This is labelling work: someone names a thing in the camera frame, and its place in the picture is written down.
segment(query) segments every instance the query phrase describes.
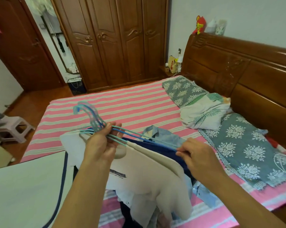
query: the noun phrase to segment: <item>hand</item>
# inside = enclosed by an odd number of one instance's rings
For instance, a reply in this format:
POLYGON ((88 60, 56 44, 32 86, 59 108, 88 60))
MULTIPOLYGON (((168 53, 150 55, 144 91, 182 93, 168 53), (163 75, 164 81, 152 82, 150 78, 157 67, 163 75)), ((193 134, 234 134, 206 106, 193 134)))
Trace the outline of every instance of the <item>hand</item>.
POLYGON ((115 135, 119 138, 123 137, 122 133, 116 130, 112 130, 112 126, 115 126, 116 122, 107 123, 106 127, 94 133, 86 143, 84 153, 84 165, 101 165, 101 167, 110 167, 112 161, 115 158, 117 142, 106 137, 107 134, 115 135))
POLYGON ((212 192, 222 179, 229 178, 213 149, 205 143, 188 138, 176 155, 185 161, 192 176, 212 192))

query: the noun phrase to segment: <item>forearm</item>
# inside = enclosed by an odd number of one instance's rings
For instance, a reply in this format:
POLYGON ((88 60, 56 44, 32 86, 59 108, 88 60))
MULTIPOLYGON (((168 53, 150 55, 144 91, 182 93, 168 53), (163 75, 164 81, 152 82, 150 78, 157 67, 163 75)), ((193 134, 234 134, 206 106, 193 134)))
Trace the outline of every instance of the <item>forearm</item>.
POLYGON ((53 228, 98 227, 109 168, 82 164, 53 228))
POLYGON ((214 189, 213 193, 229 209, 241 227, 286 227, 285 223, 229 177, 224 177, 220 187, 214 189))

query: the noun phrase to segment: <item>person's left hand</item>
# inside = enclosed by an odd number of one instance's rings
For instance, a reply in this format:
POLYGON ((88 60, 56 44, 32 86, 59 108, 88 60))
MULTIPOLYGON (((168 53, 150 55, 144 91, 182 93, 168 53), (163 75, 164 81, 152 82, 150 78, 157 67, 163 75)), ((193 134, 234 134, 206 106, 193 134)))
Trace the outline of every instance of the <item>person's left hand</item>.
POLYGON ((112 126, 115 126, 116 122, 108 122, 106 127, 94 133, 86 143, 84 160, 85 165, 100 164, 101 166, 110 166, 115 158, 117 142, 106 137, 107 134, 113 134, 119 138, 123 137, 123 134, 112 130, 112 126))

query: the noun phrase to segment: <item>striped bed sheet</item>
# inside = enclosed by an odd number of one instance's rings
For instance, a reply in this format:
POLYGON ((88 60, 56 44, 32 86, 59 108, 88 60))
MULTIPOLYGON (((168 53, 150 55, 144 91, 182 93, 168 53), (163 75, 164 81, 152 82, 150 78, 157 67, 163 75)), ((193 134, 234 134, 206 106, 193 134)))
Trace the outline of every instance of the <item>striped bed sheet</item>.
MULTIPOLYGON (((81 111, 73 115, 73 106, 78 101, 93 104, 105 121, 117 121, 123 127, 142 132, 147 126, 155 125, 187 139, 195 138, 206 142, 197 130, 181 124, 179 108, 171 101, 161 84, 156 81, 131 88, 57 99, 50 102, 36 132, 28 145, 21 162, 46 156, 64 150, 59 136, 67 131, 89 126, 88 116, 81 111)), ((276 188, 266 187, 258 191, 228 170, 229 176, 240 184, 258 202, 273 210, 286 203, 286 182, 276 188)), ((232 214, 219 201, 210 209, 203 201, 192 196, 193 211, 187 221, 172 221, 172 227, 233 227, 238 225, 232 214)), ((99 227, 122 227, 124 218, 114 191, 104 195, 99 227)))

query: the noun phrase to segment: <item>red plush toy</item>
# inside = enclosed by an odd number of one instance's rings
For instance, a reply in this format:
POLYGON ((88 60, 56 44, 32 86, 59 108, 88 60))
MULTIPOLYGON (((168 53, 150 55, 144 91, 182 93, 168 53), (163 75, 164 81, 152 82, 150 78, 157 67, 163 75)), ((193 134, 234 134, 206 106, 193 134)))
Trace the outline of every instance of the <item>red plush toy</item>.
POLYGON ((199 15, 197 16, 197 25, 196 25, 196 29, 194 30, 194 33, 200 34, 203 33, 206 27, 206 21, 204 19, 204 17, 200 17, 199 15))

